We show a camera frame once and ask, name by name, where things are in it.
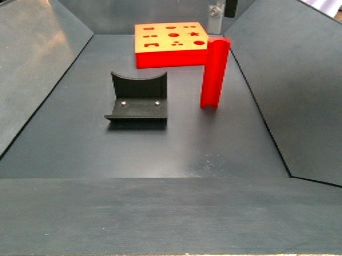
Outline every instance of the shape sorter hole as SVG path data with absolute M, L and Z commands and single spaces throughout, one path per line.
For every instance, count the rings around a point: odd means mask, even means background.
M 169 34 L 169 36 L 170 36 L 170 37 L 179 37 L 179 34 L 171 33 L 171 34 Z
M 197 44 L 197 45 L 203 45 L 205 42 L 203 42 L 203 41 L 195 41 L 194 44 Z
M 150 44 L 144 44 L 144 47 L 150 47 L 150 46 L 155 46 L 155 47 L 158 47 L 158 46 L 159 46 L 159 43 L 150 43 Z
M 183 45 L 183 44 L 179 43 L 179 41 L 175 41 L 171 45 L 173 45 L 173 46 L 177 46 L 177 45 Z

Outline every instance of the gray floor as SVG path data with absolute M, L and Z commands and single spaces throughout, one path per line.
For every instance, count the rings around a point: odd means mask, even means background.
M 286 177 L 233 56 L 221 107 L 201 110 L 203 66 L 136 70 L 132 36 L 95 36 L 0 162 L 0 178 Z M 112 131 L 111 71 L 169 72 L 165 131 Z
M 0 254 L 341 253 L 342 190 L 287 177 L 233 58 L 217 112 L 169 68 L 167 130 L 108 129 L 110 72 L 165 70 L 131 49 L 95 36 L 0 162 Z

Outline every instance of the black holder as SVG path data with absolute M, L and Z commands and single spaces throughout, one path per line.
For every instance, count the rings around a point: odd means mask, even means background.
M 165 129 L 167 125 L 167 73 L 132 79 L 112 73 L 116 101 L 104 117 L 119 129 Z

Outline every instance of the red vertical bar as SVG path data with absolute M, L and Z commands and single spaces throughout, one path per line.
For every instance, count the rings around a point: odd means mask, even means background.
M 207 62 L 205 66 L 203 85 L 201 94 L 201 108 L 218 108 L 222 82 L 227 65 L 231 41 L 225 37 L 209 39 Z

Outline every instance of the red block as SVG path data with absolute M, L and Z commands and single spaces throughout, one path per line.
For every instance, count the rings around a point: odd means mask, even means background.
M 226 72 L 231 41 L 225 37 L 209 39 L 207 61 L 205 66 L 203 85 L 201 93 L 201 108 L 218 108 L 222 83 Z
M 136 68 L 205 65 L 207 41 L 199 22 L 135 25 Z

